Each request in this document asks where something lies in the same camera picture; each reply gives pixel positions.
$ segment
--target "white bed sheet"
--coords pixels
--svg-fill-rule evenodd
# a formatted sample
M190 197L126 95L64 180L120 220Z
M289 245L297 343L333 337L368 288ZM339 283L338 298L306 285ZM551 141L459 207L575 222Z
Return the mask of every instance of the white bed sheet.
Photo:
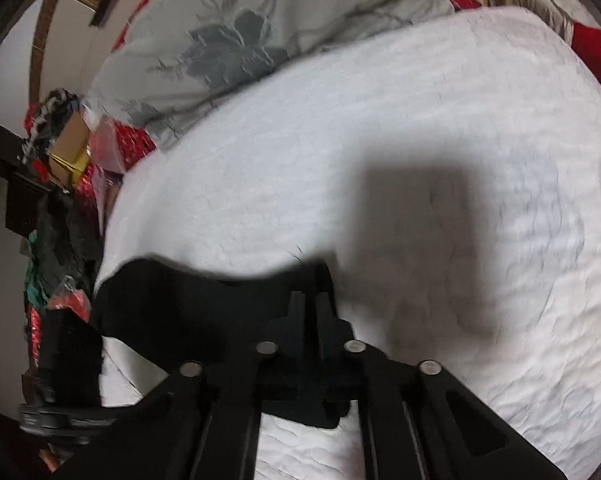
M99 282L149 254L237 276L324 256L360 339L441 361L570 480L601 462L601 87L522 9L235 96L126 176ZM356 410L333 431L264 416L257 472L363 478Z

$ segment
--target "metal screw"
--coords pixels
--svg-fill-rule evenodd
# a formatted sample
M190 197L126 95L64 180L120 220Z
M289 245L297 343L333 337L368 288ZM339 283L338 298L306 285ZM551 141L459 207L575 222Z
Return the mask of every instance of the metal screw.
M344 349L347 352L351 352L352 354L359 354L360 352L364 352L367 345L362 341L358 341L357 339L349 339L347 343L344 344Z
M198 363L183 363L180 367L180 373L184 377L197 377L202 374L202 366Z
M437 375L442 371L442 366L438 361L432 361L431 359L423 361L419 368L421 372L426 375Z
M273 341L260 341L256 345L256 351L263 355L274 355L278 351L278 345Z

